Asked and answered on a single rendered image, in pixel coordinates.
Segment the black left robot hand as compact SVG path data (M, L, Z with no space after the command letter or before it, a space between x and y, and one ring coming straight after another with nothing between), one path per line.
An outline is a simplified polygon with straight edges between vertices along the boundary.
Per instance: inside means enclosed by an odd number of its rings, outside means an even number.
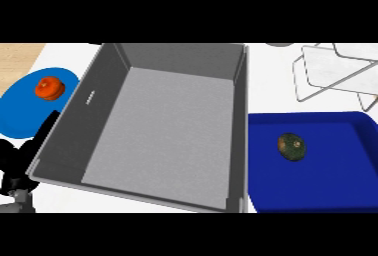
M8 196L10 192L16 190L26 190L31 192L38 186L38 182L32 181L26 175L26 169L59 115L60 113L57 111L50 113L33 138L28 140L19 148L16 148L5 139L0 139L0 171L2 172L0 194L4 196Z

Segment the dark green can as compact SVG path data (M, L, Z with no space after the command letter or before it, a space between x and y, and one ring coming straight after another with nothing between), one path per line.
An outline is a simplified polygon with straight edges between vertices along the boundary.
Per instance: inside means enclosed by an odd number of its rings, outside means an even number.
M287 161L302 160L307 152L302 138L293 133L283 133L277 138L277 151Z

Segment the dark blue tray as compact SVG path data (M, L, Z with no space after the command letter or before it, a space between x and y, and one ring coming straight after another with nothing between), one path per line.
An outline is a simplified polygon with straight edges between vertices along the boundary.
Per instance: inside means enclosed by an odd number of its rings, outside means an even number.
M298 135L304 159L277 151ZM378 124L361 112L248 116L248 194L258 212L378 212Z

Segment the blue oval plate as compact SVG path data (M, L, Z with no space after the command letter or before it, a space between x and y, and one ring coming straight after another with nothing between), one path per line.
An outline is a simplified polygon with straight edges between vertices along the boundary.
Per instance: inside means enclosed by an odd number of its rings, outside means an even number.
M64 92L53 101L35 95L38 82L48 76L64 85ZM78 82L76 75L64 68L44 68L23 76L0 97L0 134L14 139L32 137L50 113L62 111Z

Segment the orange round vegetable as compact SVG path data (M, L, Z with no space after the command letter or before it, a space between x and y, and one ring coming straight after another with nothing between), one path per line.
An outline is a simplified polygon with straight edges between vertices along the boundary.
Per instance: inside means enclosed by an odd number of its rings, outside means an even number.
M64 93L64 84L54 76L42 77L35 86L33 93L45 101L54 101Z

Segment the grey sink basin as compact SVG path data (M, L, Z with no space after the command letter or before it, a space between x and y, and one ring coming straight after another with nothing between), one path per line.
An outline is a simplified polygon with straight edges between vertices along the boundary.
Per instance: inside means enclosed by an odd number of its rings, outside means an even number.
M196 212L246 210L248 47L106 43L28 169Z

